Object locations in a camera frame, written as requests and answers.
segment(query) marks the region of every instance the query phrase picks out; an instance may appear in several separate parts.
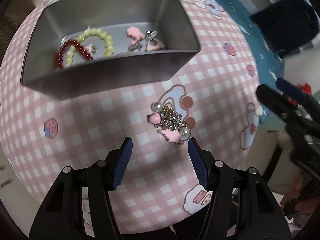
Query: charm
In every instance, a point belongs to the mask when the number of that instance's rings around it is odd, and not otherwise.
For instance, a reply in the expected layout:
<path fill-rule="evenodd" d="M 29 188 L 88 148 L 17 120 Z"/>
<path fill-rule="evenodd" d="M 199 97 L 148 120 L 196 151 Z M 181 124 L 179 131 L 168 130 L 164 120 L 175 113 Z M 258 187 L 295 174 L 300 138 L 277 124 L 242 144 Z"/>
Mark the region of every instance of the charm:
<path fill-rule="evenodd" d="M 162 110 L 162 104 L 160 102 L 154 102 L 151 105 L 151 110 L 153 112 L 160 112 Z"/>
<path fill-rule="evenodd" d="M 146 32 L 146 38 L 148 41 L 152 41 L 156 36 L 157 36 L 158 32 L 157 31 L 147 31 Z"/>
<path fill-rule="evenodd" d="M 161 133 L 169 142 L 175 142 L 178 143 L 180 141 L 180 133 L 176 131 L 171 130 L 160 130 L 159 133 Z"/>
<path fill-rule="evenodd" d="M 144 34 L 139 30 L 139 28 L 133 26 L 127 29 L 127 35 L 135 41 L 143 40 L 145 37 Z"/>
<path fill-rule="evenodd" d="M 162 41 L 159 41 L 156 38 L 148 41 L 146 51 L 155 51 L 159 49 L 165 49 L 165 45 L 162 43 Z"/>
<path fill-rule="evenodd" d="M 181 130 L 180 130 L 180 135 L 181 136 L 189 136 L 190 135 L 190 130 L 186 127 L 183 127 Z"/>
<path fill-rule="evenodd" d="M 169 106 L 162 107 L 160 102 L 154 102 L 151 105 L 153 114 L 148 115 L 148 121 L 154 127 L 161 127 L 158 130 L 168 141 L 178 143 L 180 139 L 188 140 L 191 136 L 191 130 L 188 124 L 182 121 L 182 115 L 175 112 Z"/>
<path fill-rule="evenodd" d="M 152 124 L 158 124 L 161 122 L 161 116 L 159 113 L 155 112 L 153 114 L 148 115 L 148 121 Z"/>
<path fill-rule="evenodd" d="M 146 38 L 148 40 L 146 51 L 155 51 L 159 49 L 165 49 L 165 45 L 159 39 L 156 39 L 158 32 L 157 31 L 147 31 Z"/>
<path fill-rule="evenodd" d="M 85 49 L 88 51 L 88 53 L 91 55 L 91 57 L 97 53 L 97 47 L 92 46 L 92 43 L 90 43 L 88 46 L 85 47 Z"/>
<path fill-rule="evenodd" d="M 140 44 L 140 41 L 131 41 L 128 50 L 129 51 L 138 51 L 142 49 L 142 45 Z"/>

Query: pink charm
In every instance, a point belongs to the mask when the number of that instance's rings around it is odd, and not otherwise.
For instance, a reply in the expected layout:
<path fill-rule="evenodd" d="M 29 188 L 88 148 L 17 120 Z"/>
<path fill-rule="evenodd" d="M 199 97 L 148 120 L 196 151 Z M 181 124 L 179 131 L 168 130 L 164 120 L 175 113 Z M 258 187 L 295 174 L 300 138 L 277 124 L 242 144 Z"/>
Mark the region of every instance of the pink charm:
<path fill-rule="evenodd" d="M 159 132 L 170 142 L 178 143 L 180 141 L 179 131 L 160 130 Z"/>
<path fill-rule="evenodd" d="M 135 41 L 144 39 L 144 34 L 139 30 L 139 28 L 133 26 L 127 29 L 127 35 Z"/>
<path fill-rule="evenodd" d="M 157 124 L 161 122 L 161 117 L 159 113 L 153 113 L 151 115 L 148 115 L 148 121 L 153 123 L 153 124 Z"/>

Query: pink heart charm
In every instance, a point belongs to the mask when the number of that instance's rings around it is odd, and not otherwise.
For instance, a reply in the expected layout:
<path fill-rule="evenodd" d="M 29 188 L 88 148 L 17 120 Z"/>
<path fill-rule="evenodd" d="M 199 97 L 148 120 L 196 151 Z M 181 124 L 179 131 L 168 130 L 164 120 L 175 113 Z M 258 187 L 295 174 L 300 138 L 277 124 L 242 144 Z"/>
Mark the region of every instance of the pink heart charm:
<path fill-rule="evenodd" d="M 153 113 L 148 115 L 148 121 L 153 124 L 157 124 L 161 122 L 161 117 L 159 113 Z"/>

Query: yellow beaded bracelet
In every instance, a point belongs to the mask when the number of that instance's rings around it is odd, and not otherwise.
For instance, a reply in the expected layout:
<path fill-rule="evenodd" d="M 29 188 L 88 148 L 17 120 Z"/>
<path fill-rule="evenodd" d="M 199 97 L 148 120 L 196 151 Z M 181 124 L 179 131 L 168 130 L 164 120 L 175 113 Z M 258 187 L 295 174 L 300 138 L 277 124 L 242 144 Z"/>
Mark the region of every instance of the yellow beaded bracelet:
<path fill-rule="evenodd" d="M 85 38 L 89 37 L 90 35 L 92 36 L 96 35 L 100 37 L 100 39 L 105 41 L 106 52 L 103 54 L 103 57 L 109 57 L 115 52 L 115 49 L 112 43 L 112 36 L 109 35 L 106 31 L 102 30 L 101 28 L 88 27 L 82 34 L 78 36 L 76 41 L 82 42 L 85 40 Z M 75 51 L 76 51 L 76 47 L 70 46 L 70 49 L 67 52 L 67 57 L 65 59 L 65 67 L 69 67 L 71 65 L 72 58 Z"/>

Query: silver jewelry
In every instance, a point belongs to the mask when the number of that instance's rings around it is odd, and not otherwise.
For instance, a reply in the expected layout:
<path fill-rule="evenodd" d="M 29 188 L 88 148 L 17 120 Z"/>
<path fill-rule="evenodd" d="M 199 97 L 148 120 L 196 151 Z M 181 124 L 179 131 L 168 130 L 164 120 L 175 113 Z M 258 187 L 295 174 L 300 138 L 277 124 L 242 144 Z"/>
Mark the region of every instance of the silver jewelry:
<path fill-rule="evenodd" d="M 182 121 L 182 115 L 175 112 L 172 108 L 164 106 L 159 111 L 161 122 L 154 124 L 154 127 L 161 127 L 164 130 L 179 131 L 181 136 L 190 135 L 191 131 L 186 122 Z"/>
<path fill-rule="evenodd" d="M 140 44 L 141 40 L 138 40 L 134 44 L 130 44 L 128 47 L 129 51 L 138 51 L 142 49 L 142 45 Z"/>
<path fill-rule="evenodd" d="M 157 31 L 153 31 L 153 32 L 147 31 L 147 32 L 146 32 L 146 39 L 147 39 L 148 41 L 152 41 L 152 40 L 157 36 L 157 34 L 158 34 Z"/>
<path fill-rule="evenodd" d="M 160 102 L 153 102 L 151 105 L 151 110 L 153 112 L 160 112 L 162 110 L 162 104 Z"/>

